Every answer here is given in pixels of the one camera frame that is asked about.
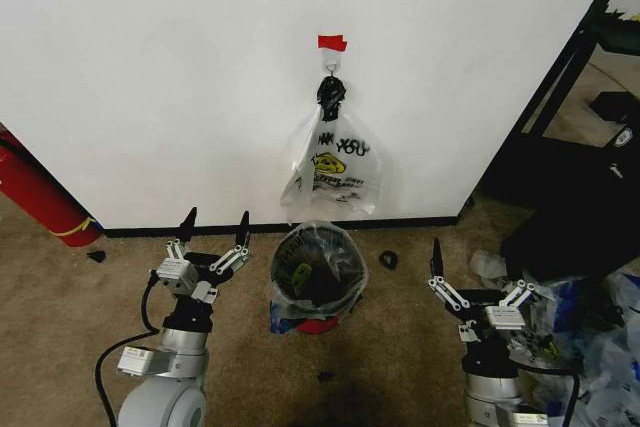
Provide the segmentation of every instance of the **trash can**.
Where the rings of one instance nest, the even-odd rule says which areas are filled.
[[[278,245],[271,264],[271,331],[322,333],[349,313],[369,274],[346,231],[330,222],[300,224]]]

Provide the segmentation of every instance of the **red object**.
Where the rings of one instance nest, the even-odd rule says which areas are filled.
[[[342,40],[342,35],[319,35],[318,48],[344,52],[347,48],[347,43]]]
[[[101,232],[10,132],[0,132],[0,191],[70,247],[90,244]]]
[[[338,317],[330,317],[326,320],[309,319],[296,327],[296,330],[305,334],[322,334],[338,325]]]

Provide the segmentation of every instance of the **fire extinguisher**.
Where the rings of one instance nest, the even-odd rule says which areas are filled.
[[[9,131],[0,132],[0,191],[70,247],[101,235],[95,220]]]

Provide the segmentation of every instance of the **smiley face logo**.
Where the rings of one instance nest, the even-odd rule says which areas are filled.
[[[336,159],[329,152],[325,152],[321,155],[316,155],[313,161],[316,165],[316,172],[322,174],[341,174],[347,166]]]

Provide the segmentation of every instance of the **black baseboard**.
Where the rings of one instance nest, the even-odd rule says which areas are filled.
[[[346,220],[333,222],[345,230],[366,229],[397,229],[406,227],[433,227],[455,225],[458,217],[418,217],[412,219],[382,219],[382,220]],[[270,234],[289,232],[299,224],[254,224],[251,233]],[[237,225],[212,225],[195,227],[193,235],[225,235],[235,234]],[[171,237],[176,234],[177,227],[152,227],[131,229],[104,229],[109,238],[120,237]]]

